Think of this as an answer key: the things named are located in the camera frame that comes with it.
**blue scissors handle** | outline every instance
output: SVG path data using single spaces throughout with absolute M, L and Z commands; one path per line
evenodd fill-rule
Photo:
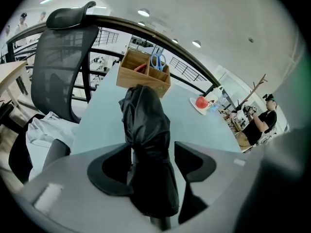
M 152 63 L 152 60 L 155 56 L 155 65 Z M 164 64 L 162 65 L 161 62 L 161 56 L 163 56 L 164 58 Z M 154 53 L 153 55 L 151 55 L 151 60 L 150 60 L 150 64 L 157 70 L 163 71 L 164 66 L 166 65 L 166 58 L 163 54 L 158 54 L 158 53 Z

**wooden box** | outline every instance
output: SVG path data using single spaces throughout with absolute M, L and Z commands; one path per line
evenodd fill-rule
M 147 66 L 142 72 L 134 71 L 143 63 L 147 63 Z M 136 87 L 137 84 L 151 87 L 162 98 L 171 86 L 169 66 L 165 65 L 163 71 L 156 70 L 150 67 L 150 55 L 128 49 L 120 63 L 117 85 L 130 88 Z

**black headrest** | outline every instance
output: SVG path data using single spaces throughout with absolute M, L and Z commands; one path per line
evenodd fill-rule
M 48 29 L 59 30 L 80 26 L 86 17 L 86 11 L 96 5 L 96 2 L 88 2 L 77 9 L 57 9 L 53 11 L 47 19 Z

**white ceiling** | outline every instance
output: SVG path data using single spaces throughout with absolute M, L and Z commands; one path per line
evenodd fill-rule
M 25 0 L 22 7 L 54 10 L 60 4 L 82 6 L 90 0 L 54 0 L 39 5 L 40 1 Z M 146 26 L 177 38 L 210 71 L 222 65 L 251 87 L 266 73 L 269 82 L 259 88 L 259 95 L 274 92 L 291 68 L 299 32 L 278 0 L 95 1 L 111 9 L 112 16 L 143 20 Z M 140 16 L 140 8 L 147 8 L 150 17 Z M 200 40 L 202 47 L 196 48 L 193 40 Z

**black chair armrest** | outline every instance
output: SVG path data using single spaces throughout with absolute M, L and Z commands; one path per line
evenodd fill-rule
M 55 139 L 49 149 L 47 158 L 45 159 L 43 169 L 54 161 L 64 156 L 70 155 L 70 148 L 62 141 Z

